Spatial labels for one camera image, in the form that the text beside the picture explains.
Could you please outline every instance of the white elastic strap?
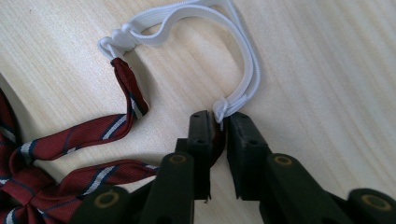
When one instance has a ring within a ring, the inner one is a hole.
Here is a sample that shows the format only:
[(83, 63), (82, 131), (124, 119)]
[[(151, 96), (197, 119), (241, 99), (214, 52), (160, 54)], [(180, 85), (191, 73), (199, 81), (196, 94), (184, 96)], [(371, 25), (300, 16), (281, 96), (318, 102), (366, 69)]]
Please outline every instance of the white elastic strap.
[[(211, 8), (222, 7), (228, 14), (225, 17)], [(261, 79), (261, 69), (253, 47), (246, 36), (233, 4), (229, 0), (190, 0), (163, 7), (154, 7), (140, 12), (115, 30), (112, 37), (104, 37), (98, 42), (99, 50), (110, 60), (120, 57), (126, 51), (132, 50), (135, 45), (160, 45), (169, 36), (172, 26), (179, 20), (187, 17), (201, 17), (215, 21), (226, 27), (233, 35), (242, 51), (245, 61), (244, 76), (227, 98), (220, 98), (213, 105), (216, 121), (222, 120), (239, 110), (257, 91)], [(141, 34), (144, 30), (160, 24), (160, 29), (153, 35)]]

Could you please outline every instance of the yellow circle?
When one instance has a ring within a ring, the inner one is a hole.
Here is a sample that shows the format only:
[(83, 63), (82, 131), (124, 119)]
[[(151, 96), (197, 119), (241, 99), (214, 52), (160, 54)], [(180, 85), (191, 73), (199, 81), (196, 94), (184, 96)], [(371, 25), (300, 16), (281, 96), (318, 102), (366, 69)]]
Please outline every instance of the yellow circle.
[(99, 196), (97, 196), (93, 203), (98, 208), (108, 208), (111, 205), (118, 202), (119, 199), (120, 199), (120, 195), (117, 192), (108, 191), (108, 192), (102, 193)]
[(187, 160), (187, 158), (183, 155), (174, 155), (171, 158), (169, 158), (169, 161), (172, 162), (173, 164), (180, 164), (183, 163)]
[(382, 211), (390, 211), (392, 210), (392, 206), (390, 203), (385, 201), (384, 199), (375, 196), (373, 194), (364, 194), (361, 196), (361, 199), (368, 205)]
[(293, 161), (290, 158), (285, 157), (285, 156), (277, 156), (274, 158), (274, 161), (281, 165), (292, 165), (293, 164)]

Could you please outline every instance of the light wooden surface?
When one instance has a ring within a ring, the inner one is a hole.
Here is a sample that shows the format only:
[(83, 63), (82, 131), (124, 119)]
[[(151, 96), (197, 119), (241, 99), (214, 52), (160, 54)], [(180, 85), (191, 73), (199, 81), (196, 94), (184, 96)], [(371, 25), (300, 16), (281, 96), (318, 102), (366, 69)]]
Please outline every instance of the light wooden surface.
[[(122, 92), (96, 42), (137, 12), (171, 2), (1, 1), (0, 87), (24, 140), (124, 112)], [(264, 70), (242, 112), (270, 148), (300, 160), (342, 198), (354, 188), (396, 198), (395, 2), (234, 2)], [(36, 163), (57, 180), (121, 158), (158, 164), (187, 136), (189, 115), (231, 93), (243, 71), (232, 37), (202, 19), (180, 21), (164, 45), (139, 46), (126, 59), (149, 113), (118, 142)], [(235, 199), (224, 156), (212, 169), (212, 186), (213, 200), (196, 203), (195, 223), (261, 223), (257, 203)]]

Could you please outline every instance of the clamp jaw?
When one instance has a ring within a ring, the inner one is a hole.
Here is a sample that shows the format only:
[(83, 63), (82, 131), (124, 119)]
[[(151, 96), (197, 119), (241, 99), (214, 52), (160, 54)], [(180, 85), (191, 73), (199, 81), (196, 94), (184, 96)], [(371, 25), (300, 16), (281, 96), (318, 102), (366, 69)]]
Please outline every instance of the clamp jaw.
[(338, 198), (296, 159), (272, 153), (247, 115), (233, 114), (221, 132), (211, 128), (207, 111), (191, 116), (189, 137), (177, 139), (175, 153), (163, 158), (155, 180), (131, 194), (102, 187), (69, 223), (193, 223), (194, 200), (210, 198), (210, 165), (221, 154), (225, 131), (236, 197), (260, 201), (265, 224), (396, 223), (396, 201), (388, 195), (354, 189), (346, 201)]

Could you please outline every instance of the red striped tie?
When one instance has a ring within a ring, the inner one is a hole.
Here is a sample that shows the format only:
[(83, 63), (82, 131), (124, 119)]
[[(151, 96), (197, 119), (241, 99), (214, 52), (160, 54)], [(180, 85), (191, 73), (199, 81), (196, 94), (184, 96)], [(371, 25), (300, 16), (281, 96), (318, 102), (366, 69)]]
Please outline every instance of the red striped tie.
[[(83, 147), (118, 140), (149, 108), (134, 73), (120, 58), (111, 64), (127, 100), (127, 113), (93, 119), (32, 142), (20, 144), (16, 120), (0, 90), (0, 221), (65, 223), (85, 195), (107, 184), (125, 184), (155, 175), (151, 166), (133, 160), (113, 161), (71, 172), (55, 181), (34, 160), (51, 161)], [(21, 205), (12, 205), (10, 198)]]

